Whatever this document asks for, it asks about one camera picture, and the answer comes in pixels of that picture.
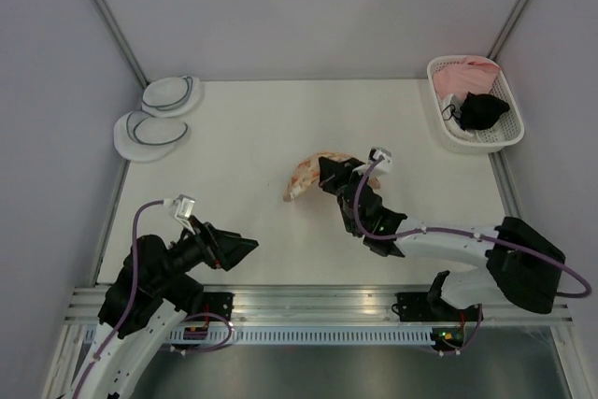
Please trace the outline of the floral mesh laundry bag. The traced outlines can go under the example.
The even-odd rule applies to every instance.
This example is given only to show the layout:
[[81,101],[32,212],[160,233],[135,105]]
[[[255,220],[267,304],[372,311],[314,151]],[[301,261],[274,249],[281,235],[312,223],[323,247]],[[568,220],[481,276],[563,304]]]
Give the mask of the floral mesh laundry bag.
[[[350,154],[342,153],[342,152],[332,152],[332,151],[320,151],[314,153],[313,155],[309,156],[301,163],[299,163],[293,170],[291,174],[291,179],[289,180],[285,193],[283,194],[283,201],[284,202],[292,202],[293,200],[297,199],[300,195],[304,194],[312,185],[319,186],[319,177],[320,177],[320,168],[319,168],[319,158],[320,157],[328,157],[336,161],[346,161],[347,159],[353,157]],[[350,174],[361,174],[364,175],[365,171],[370,167],[369,163],[365,163],[365,170],[363,173],[352,172]],[[374,189],[380,188],[379,178],[381,176],[373,176],[372,172],[369,175],[368,184]]]

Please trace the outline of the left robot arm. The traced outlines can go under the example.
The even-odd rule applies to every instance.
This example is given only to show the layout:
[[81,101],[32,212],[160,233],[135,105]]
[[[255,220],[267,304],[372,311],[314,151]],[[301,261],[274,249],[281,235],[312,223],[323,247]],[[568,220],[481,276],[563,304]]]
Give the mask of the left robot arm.
[[230,271],[259,246],[234,232],[190,219],[178,241],[134,235],[117,280],[98,313],[93,342],[65,391],[66,398],[128,398],[167,337],[184,321],[199,321],[195,339],[207,337],[211,322],[226,327],[220,349],[233,336],[230,300],[211,306],[204,286],[189,276],[199,264]]

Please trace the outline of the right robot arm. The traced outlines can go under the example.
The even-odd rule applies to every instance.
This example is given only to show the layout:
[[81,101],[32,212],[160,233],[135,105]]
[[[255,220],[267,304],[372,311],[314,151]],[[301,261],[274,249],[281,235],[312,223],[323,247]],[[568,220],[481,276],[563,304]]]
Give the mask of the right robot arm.
[[495,227],[429,226],[386,208],[364,179],[367,164],[318,159],[320,187],[338,203],[346,231],[380,257],[418,257],[468,265],[436,275],[426,295],[429,313],[446,320],[472,306],[508,302],[538,315],[551,312],[565,256],[525,221]]

